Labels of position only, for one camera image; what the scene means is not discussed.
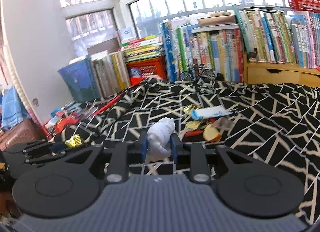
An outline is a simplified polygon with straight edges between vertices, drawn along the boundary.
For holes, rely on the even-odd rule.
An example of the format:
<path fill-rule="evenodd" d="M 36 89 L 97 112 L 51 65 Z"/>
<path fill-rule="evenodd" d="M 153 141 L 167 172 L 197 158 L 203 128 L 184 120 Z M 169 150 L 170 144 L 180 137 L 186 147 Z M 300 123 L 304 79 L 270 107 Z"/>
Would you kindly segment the pink suitcase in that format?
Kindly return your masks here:
<path fill-rule="evenodd" d="M 46 139 L 47 137 L 42 128 L 36 125 L 33 120 L 24 118 L 21 123 L 10 130 L 4 131 L 1 135 L 1 151 L 14 144 Z"/>

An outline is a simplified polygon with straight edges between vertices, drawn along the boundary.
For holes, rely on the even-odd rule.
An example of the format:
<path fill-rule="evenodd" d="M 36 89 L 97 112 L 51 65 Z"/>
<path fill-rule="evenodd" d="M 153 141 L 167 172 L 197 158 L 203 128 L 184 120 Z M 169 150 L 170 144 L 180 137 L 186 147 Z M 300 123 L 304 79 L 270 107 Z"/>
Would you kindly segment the wooden drawer shelf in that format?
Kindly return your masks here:
<path fill-rule="evenodd" d="M 308 69 L 298 64 L 288 63 L 251 63 L 247 54 L 243 56 L 244 82 L 247 84 L 280 84 L 292 83 L 318 88 L 320 84 L 319 71 Z"/>

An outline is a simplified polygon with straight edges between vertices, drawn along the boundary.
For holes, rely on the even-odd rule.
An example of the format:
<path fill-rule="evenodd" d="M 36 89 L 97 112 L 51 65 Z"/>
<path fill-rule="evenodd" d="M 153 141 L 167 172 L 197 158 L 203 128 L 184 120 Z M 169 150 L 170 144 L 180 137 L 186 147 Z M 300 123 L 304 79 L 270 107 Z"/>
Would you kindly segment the red plastic basket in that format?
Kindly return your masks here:
<path fill-rule="evenodd" d="M 132 86 L 139 84 L 148 77 L 167 80 L 167 68 L 164 56 L 136 60 L 127 63 L 126 66 Z"/>

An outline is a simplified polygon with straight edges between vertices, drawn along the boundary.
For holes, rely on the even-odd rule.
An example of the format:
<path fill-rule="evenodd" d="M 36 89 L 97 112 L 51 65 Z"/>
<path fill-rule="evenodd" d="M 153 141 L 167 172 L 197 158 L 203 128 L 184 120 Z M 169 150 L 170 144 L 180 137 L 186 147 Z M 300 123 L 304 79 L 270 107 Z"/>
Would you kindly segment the miniature black bicycle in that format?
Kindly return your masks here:
<path fill-rule="evenodd" d="M 195 81 L 199 78 L 215 81 L 216 73 L 212 69 L 206 68 L 204 64 L 193 64 L 186 71 L 182 71 L 179 76 L 180 81 Z"/>

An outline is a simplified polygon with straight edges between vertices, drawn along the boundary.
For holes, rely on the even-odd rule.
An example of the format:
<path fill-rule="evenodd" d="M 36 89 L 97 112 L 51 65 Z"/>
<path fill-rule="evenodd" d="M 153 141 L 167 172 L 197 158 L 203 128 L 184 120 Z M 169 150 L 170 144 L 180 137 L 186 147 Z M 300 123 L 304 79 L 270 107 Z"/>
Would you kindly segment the stack of flat books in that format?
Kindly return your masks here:
<path fill-rule="evenodd" d="M 161 36 L 147 36 L 121 45 L 121 53 L 125 62 L 151 59 L 164 54 L 163 38 Z"/>

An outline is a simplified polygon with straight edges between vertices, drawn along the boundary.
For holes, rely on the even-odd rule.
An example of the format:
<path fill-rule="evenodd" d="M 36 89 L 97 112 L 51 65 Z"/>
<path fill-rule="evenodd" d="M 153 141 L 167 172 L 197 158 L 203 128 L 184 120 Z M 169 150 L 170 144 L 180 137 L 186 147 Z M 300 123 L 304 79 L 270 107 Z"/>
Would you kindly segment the apple slice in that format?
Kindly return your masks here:
<path fill-rule="evenodd" d="M 221 139 L 221 134 L 215 124 L 211 123 L 204 128 L 203 138 L 207 142 L 217 142 Z"/>

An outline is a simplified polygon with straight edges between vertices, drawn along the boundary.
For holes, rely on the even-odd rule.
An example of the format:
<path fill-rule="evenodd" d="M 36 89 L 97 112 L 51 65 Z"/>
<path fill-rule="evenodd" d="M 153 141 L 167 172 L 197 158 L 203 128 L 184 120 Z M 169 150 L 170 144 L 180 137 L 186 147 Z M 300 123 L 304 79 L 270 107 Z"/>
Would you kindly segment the blue towel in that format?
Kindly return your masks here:
<path fill-rule="evenodd" d="M 2 96 L 2 118 L 1 127 L 7 131 L 20 124 L 25 118 L 30 119 L 30 115 L 25 109 L 16 89 L 12 86 Z"/>

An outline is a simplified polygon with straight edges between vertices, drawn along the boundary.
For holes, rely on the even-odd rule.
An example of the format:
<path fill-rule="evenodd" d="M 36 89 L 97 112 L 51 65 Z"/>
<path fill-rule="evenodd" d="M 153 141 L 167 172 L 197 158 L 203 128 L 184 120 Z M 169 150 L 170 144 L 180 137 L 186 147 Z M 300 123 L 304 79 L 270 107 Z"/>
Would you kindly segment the large blue book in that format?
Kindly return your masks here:
<path fill-rule="evenodd" d="M 94 77 L 89 55 L 75 58 L 71 64 L 64 66 L 57 72 L 66 83 L 74 101 L 85 103 L 102 97 Z"/>

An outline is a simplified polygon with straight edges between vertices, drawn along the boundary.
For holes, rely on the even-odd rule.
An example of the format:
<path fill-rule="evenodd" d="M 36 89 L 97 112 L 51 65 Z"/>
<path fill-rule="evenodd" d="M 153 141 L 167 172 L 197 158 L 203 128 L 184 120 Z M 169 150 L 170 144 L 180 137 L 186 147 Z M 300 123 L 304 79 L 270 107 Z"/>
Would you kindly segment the red box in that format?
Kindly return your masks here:
<path fill-rule="evenodd" d="M 79 103 L 71 103 L 67 105 L 67 108 L 61 108 L 55 113 L 55 116 L 46 124 L 42 126 L 42 130 L 45 133 L 48 140 L 51 140 L 55 134 L 58 134 L 54 130 L 54 125 L 61 116 L 68 116 L 75 114 L 83 120 L 88 117 L 93 117 L 97 114 L 105 112 L 109 108 L 113 107 L 120 99 L 124 92 L 118 92 L 115 95 L 108 97 L 107 99 L 95 99 L 92 103 L 86 102 L 85 107 L 81 108 Z"/>

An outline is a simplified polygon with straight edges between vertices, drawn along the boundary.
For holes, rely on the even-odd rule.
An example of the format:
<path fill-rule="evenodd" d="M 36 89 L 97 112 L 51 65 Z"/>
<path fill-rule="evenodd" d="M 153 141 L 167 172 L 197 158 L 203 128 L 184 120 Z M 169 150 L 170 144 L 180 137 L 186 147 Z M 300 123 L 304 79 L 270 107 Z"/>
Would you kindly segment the small dark figurine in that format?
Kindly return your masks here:
<path fill-rule="evenodd" d="M 250 63 L 257 63 L 257 53 L 254 51 L 249 52 L 248 54 L 248 61 Z"/>

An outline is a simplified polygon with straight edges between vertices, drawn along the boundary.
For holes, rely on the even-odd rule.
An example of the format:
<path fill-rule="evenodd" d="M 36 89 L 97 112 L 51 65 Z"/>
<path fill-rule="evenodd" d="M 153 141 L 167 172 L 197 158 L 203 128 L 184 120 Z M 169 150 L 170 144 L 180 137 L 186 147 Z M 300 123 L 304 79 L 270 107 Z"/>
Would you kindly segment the gold candy wrapper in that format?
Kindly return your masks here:
<path fill-rule="evenodd" d="M 75 135 L 71 136 L 70 139 L 65 141 L 65 145 L 68 148 L 73 148 L 73 147 L 77 147 L 77 146 L 82 145 L 82 140 L 81 140 L 80 135 L 79 134 L 75 134 Z"/>

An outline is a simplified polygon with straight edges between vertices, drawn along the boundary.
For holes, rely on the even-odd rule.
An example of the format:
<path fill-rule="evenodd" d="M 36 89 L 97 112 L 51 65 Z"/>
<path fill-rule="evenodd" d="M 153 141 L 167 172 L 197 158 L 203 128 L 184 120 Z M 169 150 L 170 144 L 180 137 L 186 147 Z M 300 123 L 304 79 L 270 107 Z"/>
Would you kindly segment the upper red basket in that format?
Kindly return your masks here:
<path fill-rule="evenodd" d="M 320 12 L 320 0 L 288 0 L 293 11 Z"/>

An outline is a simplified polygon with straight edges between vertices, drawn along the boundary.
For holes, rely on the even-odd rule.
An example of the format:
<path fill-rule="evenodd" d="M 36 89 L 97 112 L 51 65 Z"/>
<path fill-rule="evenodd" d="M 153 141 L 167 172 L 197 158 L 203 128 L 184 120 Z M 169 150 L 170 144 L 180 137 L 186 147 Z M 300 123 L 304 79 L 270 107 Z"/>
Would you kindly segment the black white patterned cloth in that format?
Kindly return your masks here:
<path fill-rule="evenodd" d="M 79 134 L 84 143 L 113 146 L 137 140 L 164 117 L 174 119 L 177 133 L 213 123 L 221 134 L 217 144 L 296 175 L 304 186 L 296 216 L 310 225 L 319 221 L 319 88 L 149 78 L 123 92 L 113 107 L 65 126 L 53 141 Z M 191 117 L 192 110 L 220 105 L 232 113 L 199 121 Z"/>

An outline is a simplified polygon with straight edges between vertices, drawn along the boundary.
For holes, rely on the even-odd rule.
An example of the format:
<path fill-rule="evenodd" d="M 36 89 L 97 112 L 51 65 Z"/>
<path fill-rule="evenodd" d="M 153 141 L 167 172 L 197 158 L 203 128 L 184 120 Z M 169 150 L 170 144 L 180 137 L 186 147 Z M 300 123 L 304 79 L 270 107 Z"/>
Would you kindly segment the white blue paper wrapper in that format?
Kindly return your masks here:
<path fill-rule="evenodd" d="M 199 120 L 206 120 L 209 118 L 219 118 L 223 116 L 228 116 L 232 112 L 227 110 L 223 105 L 220 105 L 220 106 L 214 106 L 210 108 L 192 110 L 190 113 L 193 120 L 199 121 Z"/>

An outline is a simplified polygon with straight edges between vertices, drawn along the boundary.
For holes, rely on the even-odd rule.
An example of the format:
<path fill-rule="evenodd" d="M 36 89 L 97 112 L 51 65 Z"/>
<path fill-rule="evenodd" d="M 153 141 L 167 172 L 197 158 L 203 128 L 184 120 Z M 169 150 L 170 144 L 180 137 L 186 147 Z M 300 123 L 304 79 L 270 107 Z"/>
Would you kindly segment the white tissue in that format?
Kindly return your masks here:
<path fill-rule="evenodd" d="M 174 119 L 164 117 L 154 123 L 147 131 L 149 143 L 146 163 L 161 161 L 171 155 L 168 145 L 171 135 L 175 132 Z"/>

